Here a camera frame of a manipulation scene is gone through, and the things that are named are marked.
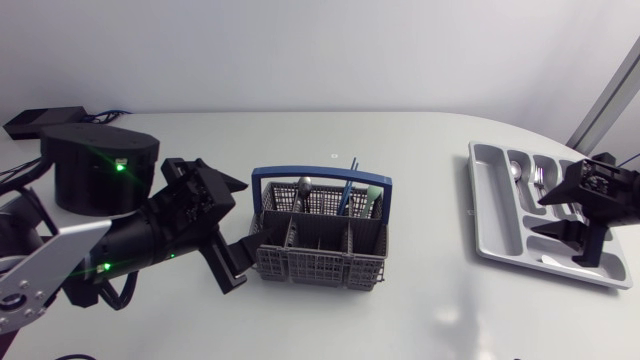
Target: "gray plastic basket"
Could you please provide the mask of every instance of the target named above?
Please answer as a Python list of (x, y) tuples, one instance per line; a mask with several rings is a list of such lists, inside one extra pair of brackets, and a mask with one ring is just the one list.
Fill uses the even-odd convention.
[[(297, 184), (270, 182), (260, 193), (262, 178), (307, 175), (382, 186), (384, 193), (364, 218), (360, 214), (366, 189), (351, 190), (344, 216), (336, 215), (343, 187), (314, 185), (300, 212), (292, 211)], [(274, 231), (273, 243), (262, 245), (256, 254), (262, 279), (357, 290), (371, 290), (384, 280), (390, 178), (335, 168), (270, 167), (255, 169), (252, 183), (255, 215), (250, 233)]]

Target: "cutlery tray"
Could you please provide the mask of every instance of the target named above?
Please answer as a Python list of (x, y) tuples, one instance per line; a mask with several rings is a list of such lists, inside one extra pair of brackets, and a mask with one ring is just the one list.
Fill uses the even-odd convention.
[[(516, 161), (522, 176), (514, 180), (510, 163)], [(585, 218), (577, 203), (542, 206), (541, 194), (563, 179), (574, 161), (497, 145), (471, 142), (469, 171), (476, 217), (476, 250), (480, 256), (618, 289), (633, 285), (622, 249), (615, 235), (605, 237), (600, 266), (574, 263), (578, 253), (559, 240), (540, 235), (532, 227), (558, 220)], [(544, 188), (535, 185), (535, 169), (542, 168)], [(559, 264), (542, 261), (551, 258)]]

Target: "metal fork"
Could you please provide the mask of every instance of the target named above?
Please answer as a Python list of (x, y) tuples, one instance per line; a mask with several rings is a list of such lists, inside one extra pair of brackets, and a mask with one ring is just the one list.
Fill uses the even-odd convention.
[(533, 185), (538, 189), (538, 195), (540, 195), (539, 199), (542, 199), (546, 194), (546, 191), (544, 190), (544, 170), (537, 165), (536, 172), (533, 174)]

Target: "white tabletop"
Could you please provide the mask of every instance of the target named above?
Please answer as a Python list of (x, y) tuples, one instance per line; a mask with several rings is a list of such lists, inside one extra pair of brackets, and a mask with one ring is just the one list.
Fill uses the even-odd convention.
[[(442, 113), (216, 113), (130, 115), (113, 123), (160, 140), (166, 157), (203, 158), (245, 182), (254, 167), (317, 165), (393, 178), (389, 258), (372, 292), (248, 282), (222, 295), (198, 253), (144, 269), (131, 304), (73, 307), (61, 293), (23, 328), (7, 359), (637, 359), (640, 286), (618, 291), (480, 258), (468, 172), (472, 140), (579, 160), (510, 125)], [(0, 169), (31, 160), (38, 141), (0, 138)], [(53, 171), (35, 183), (60, 225)], [(245, 236), (251, 193), (221, 222)], [(6, 195), (2, 202), (9, 199)], [(640, 279), (640, 227), (616, 229)]]

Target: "blue basket handle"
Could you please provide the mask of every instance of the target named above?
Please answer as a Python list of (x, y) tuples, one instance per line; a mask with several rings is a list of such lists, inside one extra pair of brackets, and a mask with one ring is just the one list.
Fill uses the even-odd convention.
[(309, 176), (327, 179), (356, 181), (359, 183), (380, 186), (383, 191), (382, 223), (389, 223), (391, 209), (391, 178), (364, 171), (330, 168), (322, 166), (267, 166), (253, 169), (251, 173), (251, 187), (253, 191), (253, 211), (262, 212), (262, 183), (263, 178)]

